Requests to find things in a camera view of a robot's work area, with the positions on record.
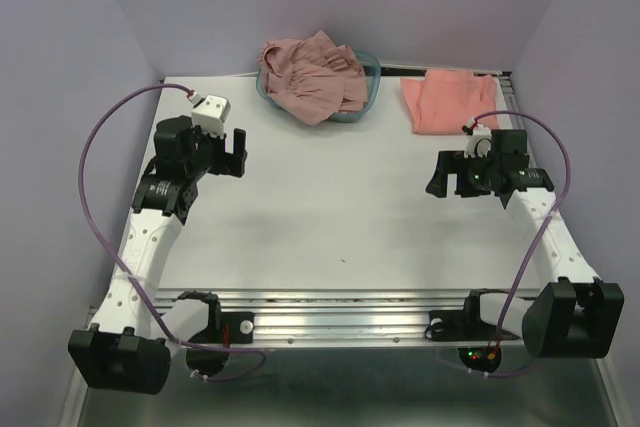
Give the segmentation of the dusty pink ruffled skirt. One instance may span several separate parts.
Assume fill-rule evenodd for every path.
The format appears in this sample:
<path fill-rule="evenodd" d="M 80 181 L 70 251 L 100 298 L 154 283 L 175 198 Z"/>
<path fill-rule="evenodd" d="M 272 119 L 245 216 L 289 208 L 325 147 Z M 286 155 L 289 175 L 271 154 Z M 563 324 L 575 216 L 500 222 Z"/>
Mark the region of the dusty pink ruffled skirt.
<path fill-rule="evenodd" d="M 322 30 L 305 40 L 264 44 L 261 87 L 271 101 L 308 126 L 334 115 L 357 114 L 370 100 L 365 69 L 346 44 Z"/>

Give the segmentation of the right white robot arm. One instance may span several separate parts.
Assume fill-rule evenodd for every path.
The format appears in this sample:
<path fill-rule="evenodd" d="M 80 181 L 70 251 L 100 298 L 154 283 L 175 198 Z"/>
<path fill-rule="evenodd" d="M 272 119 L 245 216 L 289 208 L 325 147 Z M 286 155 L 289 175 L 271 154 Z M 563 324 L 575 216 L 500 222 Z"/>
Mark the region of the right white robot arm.
<path fill-rule="evenodd" d="M 605 282 L 582 256 L 562 218 L 547 172 L 530 164 L 527 134 L 473 124 L 462 151 L 442 151 L 427 193 L 444 198 L 449 176 L 462 198 L 495 195 L 530 247 L 527 264 L 536 269 L 540 292 L 532 300 L 487 289 L 471 292 L 453 322 L 439 324 L 433 337 L 458 335 L 491 341 L 520 338 L 534 358 L 603 358 L 611 347 L 624 305 L 616 283 Z"/>

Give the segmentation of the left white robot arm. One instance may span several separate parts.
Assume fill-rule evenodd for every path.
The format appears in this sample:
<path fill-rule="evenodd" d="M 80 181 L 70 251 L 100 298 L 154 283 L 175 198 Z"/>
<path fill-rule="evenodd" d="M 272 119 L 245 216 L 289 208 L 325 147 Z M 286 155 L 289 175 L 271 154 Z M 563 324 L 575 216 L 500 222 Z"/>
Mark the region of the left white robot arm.
<path fill-rule="evenodd" d="M 233 132 L 233 149 L 188 116 L 159 122 L 155 154 L 132 201 L 126 242 L 117 253 L 108 292 L 85 330 L 72 332 L 68 351 L 89 387 L 155 395 L 168 378 L 176 351 L 197 337 L 228 339 L 213 293 L 184 292 L 165 315 L 153 307 L 170 251 L 207 174 L 240 178 L 246 133 Z"/>

